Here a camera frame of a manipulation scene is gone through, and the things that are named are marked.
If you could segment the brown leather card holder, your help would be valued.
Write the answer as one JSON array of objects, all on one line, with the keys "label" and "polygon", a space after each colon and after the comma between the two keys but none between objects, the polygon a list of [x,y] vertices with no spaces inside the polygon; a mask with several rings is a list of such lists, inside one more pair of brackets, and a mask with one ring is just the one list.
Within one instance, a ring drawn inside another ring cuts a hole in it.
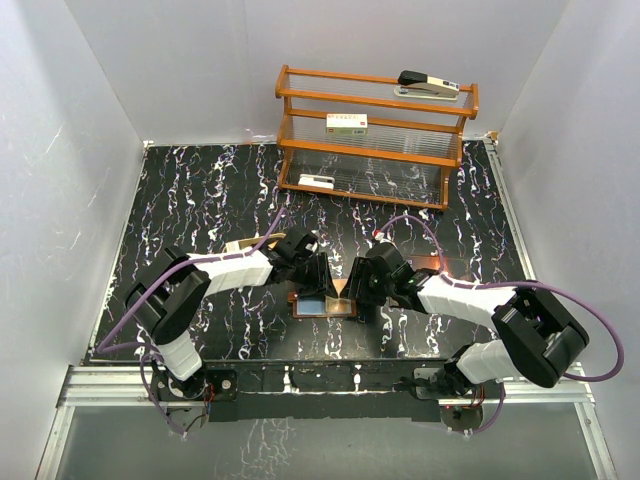
[{"label": "brown leather card holder", "polygon": [[294,318],[354,318],[357,316],[356,303],[352,300],[309,296],[301,297],[290,292],[287,297]]}]

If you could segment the beige oval card tray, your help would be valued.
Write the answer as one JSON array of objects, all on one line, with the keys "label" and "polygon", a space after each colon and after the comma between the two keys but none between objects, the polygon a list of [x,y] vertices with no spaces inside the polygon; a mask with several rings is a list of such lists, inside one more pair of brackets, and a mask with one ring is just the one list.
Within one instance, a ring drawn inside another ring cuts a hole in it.
[{"label": "beige oval card tray", "polygon": [[[265,244],[269,247],[274,246],[280,239],[284,237],[283,233],[277,233],[270,235]],[[262,241],[262,238],[245,238],[240,240],[233,240],[227,242],[222,250],[225,254],[237,253],[247,249],[251,249],[254,246],[258,245]]]}]

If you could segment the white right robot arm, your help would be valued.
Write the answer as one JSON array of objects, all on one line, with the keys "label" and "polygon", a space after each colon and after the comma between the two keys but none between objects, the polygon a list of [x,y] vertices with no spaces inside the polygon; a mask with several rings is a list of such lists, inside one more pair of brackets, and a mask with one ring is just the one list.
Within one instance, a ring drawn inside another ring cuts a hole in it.
[{"label": "white right robot arm", "polygon": [[355,259],[340,295],[360,306],[392,302],[495,332],[496,339],[461,347],[428,379],[414,382],[444,395],[466,397],[481,384],[506,377],[552,388],[589,343],[586,330],[540,284],[484,289],[436,269],[415,269],[389,242]]}]

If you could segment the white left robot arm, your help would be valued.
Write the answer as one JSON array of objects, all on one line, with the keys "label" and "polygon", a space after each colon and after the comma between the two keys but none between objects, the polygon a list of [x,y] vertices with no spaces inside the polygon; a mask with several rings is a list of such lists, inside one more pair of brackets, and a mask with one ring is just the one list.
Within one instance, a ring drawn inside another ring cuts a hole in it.
[{"label": "white left robot arm", "polygon": [[179,396],[194,399],[207,383],[205,363],[189,333],[202,304],[223,294],[285,282],[293,283],[301,297],[338,296],[327,254],[305,228],[259,237],[218,256],[167,247],[135,280],[124,305],[158,351],[167,370],[165,383]]}]

